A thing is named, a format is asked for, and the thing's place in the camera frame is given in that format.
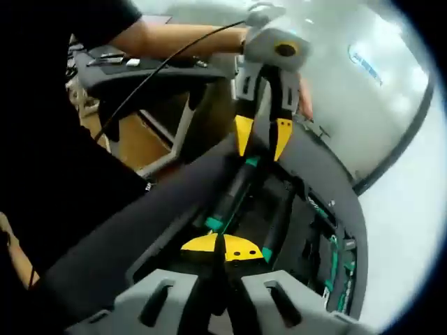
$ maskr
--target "black wire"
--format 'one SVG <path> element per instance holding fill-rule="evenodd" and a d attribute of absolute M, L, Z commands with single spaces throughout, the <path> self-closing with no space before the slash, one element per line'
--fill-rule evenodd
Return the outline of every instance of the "black wire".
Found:
<path fill-rule="evenodd" d="M 31 288 L 31 286 L 33 285 L 33 280 L 34 280 L 34 274 L 36 273 L 36 270 L 34 269 L 34 267 L 31 268 L 31 276 L 29 277 L 29 282 L 28 282 L 28 290 Z"/>
<path fill-rule="evenodd" d="M 174 57 L 176 57 L 177 55 L 183 53 L 183 51 L 189 49 L 190 47 L 192 47 L 193 45 L 199 43 L 200 41 L 204 40 L 205 38 L 214 35 L 215 33 L 219 33 L 220 31 L 229 29 L 231 27 L 237 26 L 239 24 L 244 23 L 245 21 L 239 21 L 239 22 L 235 22 L 232 24 L 229 24 L 227 26 L 224 27 L 220 27 L 216 30 L 213 30 L 205 35 L 203 35 L 202 37 L 198 38 L 197 40 L 194 40 L 193 42 L 189 43 L 188 45 L 185 45 L 182 49 L 178 50 L 177 52 L 175 52 L 174 54 L 172 54 L 171 56 L 169 56 L 167 59 L 165 59 L 165 61 L 163 63 L 160 64 L 160 66 L 158 68 L 156 68 L 154 70 L 154 72 L 152 72 L 150 75 L 148 75 L 128 96 L 127 98 L 124 99 L 124 101 L 121 103 L 121 105 L 118 106 L 118 108 L 113 112 L 112 116 L 108 118 L 108 120 L 104 123 L 104 126 L 100 129 L 100 131 L 96 134 L 96 136 L 94 137 L 95 142 L 98 142 L 99 138 L 104 134 L 104 132 L 107 130 L 107 127 L 110 125 L 110 122 L 112 122 L 112 120 L 116 117 L 116 115 L 118 114 L 118 112 L 128 103 L 128 101 L 132 98 L 132 96 L 144 85 L 146 84 L 152 77 L 154 77 L 158 72 L 160 72 L 160 70 L 162 68 L 164 68 L 166 66 L 166 64 Z"/>

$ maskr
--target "black t-shirt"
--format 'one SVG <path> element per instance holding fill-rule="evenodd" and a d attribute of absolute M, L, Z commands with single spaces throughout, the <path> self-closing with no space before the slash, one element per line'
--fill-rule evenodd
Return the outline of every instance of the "black t-shirt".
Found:
<path fill-rule="evenodd" d="M 140 16 L 127 0 L 2 1 L 0 137 L 8 147 L 75 136 L 80 123 L 64 85 L 71 34 L 87 48 L 104 45 Z"/>

